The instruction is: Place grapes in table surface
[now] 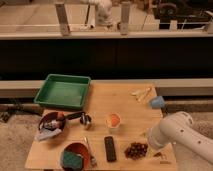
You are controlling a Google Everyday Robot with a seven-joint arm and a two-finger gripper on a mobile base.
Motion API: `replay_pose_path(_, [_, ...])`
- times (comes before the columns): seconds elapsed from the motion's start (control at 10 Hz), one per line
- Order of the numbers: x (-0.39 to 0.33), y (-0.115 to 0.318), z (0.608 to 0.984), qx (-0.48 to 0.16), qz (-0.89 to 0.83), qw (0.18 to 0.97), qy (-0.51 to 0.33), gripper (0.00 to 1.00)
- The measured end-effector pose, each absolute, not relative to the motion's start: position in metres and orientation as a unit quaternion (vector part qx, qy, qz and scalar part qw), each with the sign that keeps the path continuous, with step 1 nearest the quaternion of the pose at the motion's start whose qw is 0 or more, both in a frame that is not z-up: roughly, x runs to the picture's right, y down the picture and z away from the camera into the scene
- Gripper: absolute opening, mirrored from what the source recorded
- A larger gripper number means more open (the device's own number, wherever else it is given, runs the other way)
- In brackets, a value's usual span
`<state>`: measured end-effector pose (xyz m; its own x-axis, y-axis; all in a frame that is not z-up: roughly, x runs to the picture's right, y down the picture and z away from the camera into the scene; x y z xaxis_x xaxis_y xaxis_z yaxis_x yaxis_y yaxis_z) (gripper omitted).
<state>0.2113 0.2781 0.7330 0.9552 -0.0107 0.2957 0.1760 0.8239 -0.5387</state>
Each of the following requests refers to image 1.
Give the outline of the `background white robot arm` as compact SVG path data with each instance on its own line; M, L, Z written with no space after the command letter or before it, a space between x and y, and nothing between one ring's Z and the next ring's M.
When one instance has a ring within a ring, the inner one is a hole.
M111 0L80 0L84 4L95 6L95 25L110 27L112 21L112 1Z

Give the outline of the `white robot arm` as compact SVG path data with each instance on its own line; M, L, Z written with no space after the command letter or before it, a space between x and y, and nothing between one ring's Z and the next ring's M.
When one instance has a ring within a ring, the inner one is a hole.
M158 151L168 143L178 143L213 164L213 140L192 128L193 119L184 111L179 111L162 118L147 132L149 146Z

